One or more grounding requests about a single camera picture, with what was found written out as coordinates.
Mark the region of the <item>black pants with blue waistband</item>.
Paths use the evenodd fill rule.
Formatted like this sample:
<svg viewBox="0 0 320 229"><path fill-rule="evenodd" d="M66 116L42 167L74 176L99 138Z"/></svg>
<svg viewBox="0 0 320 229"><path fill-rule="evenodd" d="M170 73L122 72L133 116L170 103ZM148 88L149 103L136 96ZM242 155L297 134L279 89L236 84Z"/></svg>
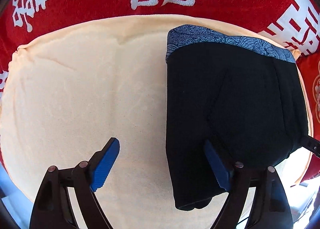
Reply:
<svg viewBox="0 0 320 229"><path fill-rule="evenodd" d="M206 207L227 192L206 158L208 140L231 169L275 166L308 136L292 53L254 37L183 25L167 36L166 154L175 206Z"/></svg>

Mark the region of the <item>red sofa cover white characters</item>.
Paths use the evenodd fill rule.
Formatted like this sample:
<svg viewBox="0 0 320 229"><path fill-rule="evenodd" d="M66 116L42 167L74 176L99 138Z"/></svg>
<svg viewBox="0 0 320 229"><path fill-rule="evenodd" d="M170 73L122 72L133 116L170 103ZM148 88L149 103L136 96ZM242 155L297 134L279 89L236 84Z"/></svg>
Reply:
<svg viewBox="0 0 320 229"><path fill-rule="evenodd" d="M21 44L74 24L127 15L181 14L231 23L307 57L319 53L316 0L6 0L1 12L1 85Z"/></svg>

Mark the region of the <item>red embroidered floral pillow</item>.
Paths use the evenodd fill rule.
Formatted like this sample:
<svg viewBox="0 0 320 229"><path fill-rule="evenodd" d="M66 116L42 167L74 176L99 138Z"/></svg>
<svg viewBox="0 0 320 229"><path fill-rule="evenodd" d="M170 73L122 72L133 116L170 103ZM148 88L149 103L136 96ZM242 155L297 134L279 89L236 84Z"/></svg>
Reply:
<svg viewBox="0 0 320 229"><path fill-rule="evenodd" d="M303 82L303 93L307 102L309 131L311 136L319 140L319 52L308 56L303 56L296 49L292 51ZM314 178L319 174L319 157L314 153L309 153L309 159L303 174L296 180L296 184Z"/></svg>

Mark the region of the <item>cream peach seat cushion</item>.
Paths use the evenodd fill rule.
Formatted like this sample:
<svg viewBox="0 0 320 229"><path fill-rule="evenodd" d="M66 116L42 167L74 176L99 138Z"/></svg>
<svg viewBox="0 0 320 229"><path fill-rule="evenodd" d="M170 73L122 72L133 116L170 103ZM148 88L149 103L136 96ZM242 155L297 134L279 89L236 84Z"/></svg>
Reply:
<svg viewBox="0 0 320 229"><path fill-rule="evenodd" d="M95 194L112 227L210 228L227 195L179 211L165 155L167 34L184 24L257 37L222 21L150 15L89 21L18 44L1 99L1 151L30 214L50 168L73 168L116 137L119 156Z"/></svg>

